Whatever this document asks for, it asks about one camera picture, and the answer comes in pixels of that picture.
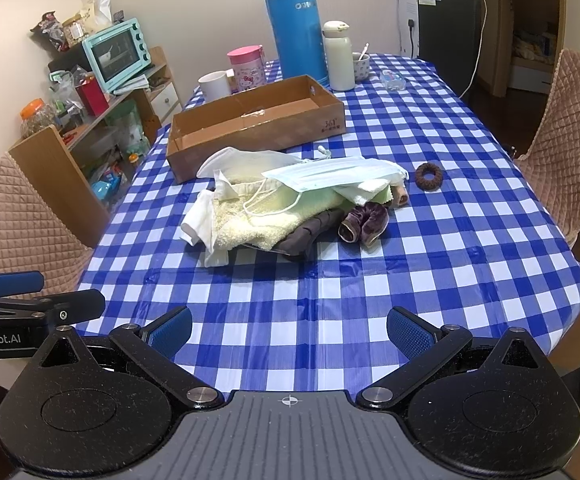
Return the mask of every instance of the dining table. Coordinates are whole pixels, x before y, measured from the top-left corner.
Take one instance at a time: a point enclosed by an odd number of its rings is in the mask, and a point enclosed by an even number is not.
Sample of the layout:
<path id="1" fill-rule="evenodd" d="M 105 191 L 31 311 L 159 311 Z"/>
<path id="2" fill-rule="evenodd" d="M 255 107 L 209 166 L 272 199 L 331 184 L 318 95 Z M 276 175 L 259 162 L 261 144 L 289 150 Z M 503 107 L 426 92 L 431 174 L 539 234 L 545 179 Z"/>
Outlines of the dining table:
<path id="1" fill-rule="evenodd" d="M 400 73 L 405 89 L 387 91 L 382 70 Z M 281 79 L 278 61 L 267 76 Z M 165 127 L 80 279 L 78 288 L 106 298 L 103 316 L 77 325 L 80 333 L 143 326 L 187 306 L 192 335 L 174 362 L 225 393 L 345 389 L 354 398 L 407 362 L 388 339 L 393 306 L 474 336 L 522 327 L 550 352 L 580 314 L 580 263 L 492 133 L 419 59 L 372 54 L 370 78 L 334 95 L 345 133 L 286 151 L 315 158 L 323 146 L 408 171 L 409 202 L 390 209 L 372 246 L 332 230 L 302 261 L 238 247 L 227 266 L 204 267 L 205 247 L 187 245 L 180 225 L 213 182 L 176 183 Z M 196 89 L 186 108 L 203 102 Z M 438 190 L 414 184 L 424 162 L 442 168 Z"/>

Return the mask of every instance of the metal screw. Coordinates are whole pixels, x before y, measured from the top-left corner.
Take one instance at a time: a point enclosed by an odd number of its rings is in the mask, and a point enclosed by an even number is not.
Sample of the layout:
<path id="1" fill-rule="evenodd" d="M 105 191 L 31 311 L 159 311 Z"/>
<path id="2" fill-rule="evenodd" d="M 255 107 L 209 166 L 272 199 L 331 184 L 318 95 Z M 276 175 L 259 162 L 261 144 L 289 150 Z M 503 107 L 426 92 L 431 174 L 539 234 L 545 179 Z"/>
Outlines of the metal screw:
<path id="1" fill-rule="evenodd" d="M 198 386 L 188 390 L 186 397 L 192 402 L 197 404 L 207 404 L 212 402 L 218 397 L 218 393 L 214 388 L 209 388 L 208 386 Z"/>
<path id="2" fill-rule="evenodd" d="M 388 402 L 392 398 L 392 392 L 388 388 L 373 386 L 363 390 L 361 396 L 368 402 L 381 404 L 382 402 Z"/>

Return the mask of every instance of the power cord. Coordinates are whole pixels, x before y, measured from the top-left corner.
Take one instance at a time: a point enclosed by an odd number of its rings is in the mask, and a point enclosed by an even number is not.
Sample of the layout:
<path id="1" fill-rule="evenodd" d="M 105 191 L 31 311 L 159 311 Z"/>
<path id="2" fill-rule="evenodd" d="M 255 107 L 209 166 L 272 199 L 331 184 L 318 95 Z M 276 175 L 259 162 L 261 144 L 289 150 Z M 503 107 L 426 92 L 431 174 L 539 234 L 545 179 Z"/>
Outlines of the power cord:
<path id="1" fill-rule="evenodd" d="M 412 29 L 414 28 L 414 20 L 408 20 L 408 28 L 410 29 L 410 58 L 414 57 L 414 41 L 412 39 Z"/>
<path id="2" fill-rule="evenodd" d="M 464 98 L 464 95 L 472 86 L 472 82 L 474 81 L 474 76 L 477 74 L 477 67 L 479 66 L 479 58 L 481 57 L 481 45 L 483 44 L 483 29 L 486 26 L 486 19 L 488 17 L 488 4 L 486 3 L 486 0 L 483 0 L 483 7 L 485 9 L 485 14 L 483 15 L 483 23 L 481 23 L 481 37 L 479 38 L 479 50 L 477 51 L 477 61 L 474 63 L 474 71 L 472 72 L 472 77 L 470 78 L 470 82 L 468 83 L 468 86 L 464 90 L 464 92 L 459 96 L 459 99 Z"/>

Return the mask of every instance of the storage box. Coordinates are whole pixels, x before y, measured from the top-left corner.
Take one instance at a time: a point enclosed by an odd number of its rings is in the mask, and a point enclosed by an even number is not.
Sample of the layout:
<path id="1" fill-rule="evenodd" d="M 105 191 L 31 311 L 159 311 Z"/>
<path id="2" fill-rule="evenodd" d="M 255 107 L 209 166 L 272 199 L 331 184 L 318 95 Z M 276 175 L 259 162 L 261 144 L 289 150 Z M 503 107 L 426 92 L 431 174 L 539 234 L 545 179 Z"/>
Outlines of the storage box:
<path id="1" fill-rule="evenodd" d="M 176 114 L 166 158 L 180 184 L 227 146 L 278 151 L 345 131 L 343 103 L 310 76 L 299 76 Z"/>

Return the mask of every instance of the blue thermos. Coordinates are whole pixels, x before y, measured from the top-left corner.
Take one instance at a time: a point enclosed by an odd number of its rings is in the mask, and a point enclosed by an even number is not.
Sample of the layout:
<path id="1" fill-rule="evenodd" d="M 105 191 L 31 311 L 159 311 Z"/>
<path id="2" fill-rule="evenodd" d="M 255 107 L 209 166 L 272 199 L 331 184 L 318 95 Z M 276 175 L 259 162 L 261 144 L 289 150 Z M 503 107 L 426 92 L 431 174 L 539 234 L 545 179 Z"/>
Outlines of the blue thermos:
<path id="1" fill-rule="evenodd" d="M 309 75 L 328 84 L 317 0 L 266 0 L 284 78 Z"/>

